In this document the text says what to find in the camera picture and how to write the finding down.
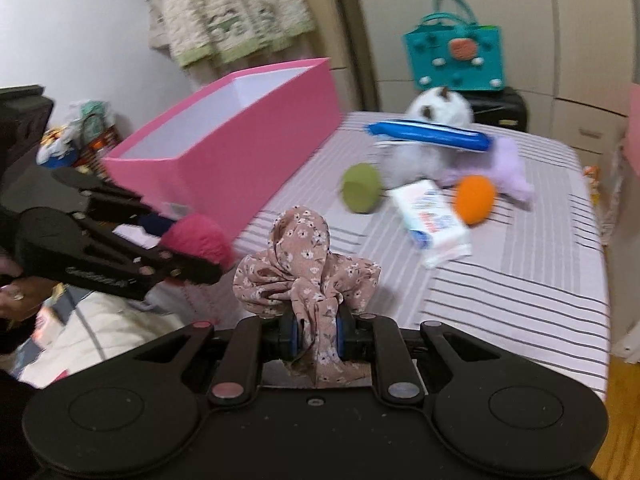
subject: blue plastic package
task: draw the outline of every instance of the blue plastic package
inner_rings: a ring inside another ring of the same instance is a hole
[[[491,147],[492,138],[482,132],[463,130],[442,124],[423,123],[411,119],[390,119],[369,124],[369,133],[401,140],[418,140],[439,146],[448,146],[468,152],[485,152]]]

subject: screw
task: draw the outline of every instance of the screw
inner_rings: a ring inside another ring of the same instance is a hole
[[[420,388],[413,383],[393,383],[389,386],[388,392],[396,399],[413,399],[420,393]]]
[[[324,405],[324,399],[322,397],[311,397],[306,403],[309,406],[322,406]]]
[[[244,388],[238,383],[218,383],[211,393],[219,399],[237,399],[244,393]]]

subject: teal bag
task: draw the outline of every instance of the teal bag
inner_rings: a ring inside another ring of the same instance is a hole
[[[478,25],[465,0],[454,0],[465,17],[440,12],[442,0],[433,0],[433,13],[404,35],[404,45],[416,86],[428,90],[497,91],[505,86],[502,73],[500,27]],[[444,25],[443,20],[453,22]]]

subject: person's hand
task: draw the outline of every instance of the person's hand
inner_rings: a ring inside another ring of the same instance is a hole
[[[20,276],[22,269],[6,254],[0,255],[0,274]],[[0,288],[0,317],[22,321],[36,314],[56,282],[30,276],[18,278]]]

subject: hanging towel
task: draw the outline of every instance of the hanging towel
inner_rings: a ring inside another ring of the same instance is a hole
[[[303,334],[292,370],[316,387],[346,385],[370,374],[369,364],[343,362],[337,352],[336,317],[344,301],[364,311],[378,284],[380,266],[329,251],[324,218],[304,206],[274,222],[268,248],[246,256],[234,277],[234,294],[254,314],[279,314],[289,302]]]
[[[305,0],[162,0],[172,57],[181,67],[206,57],[226,64],[278,51],[314,30]]]

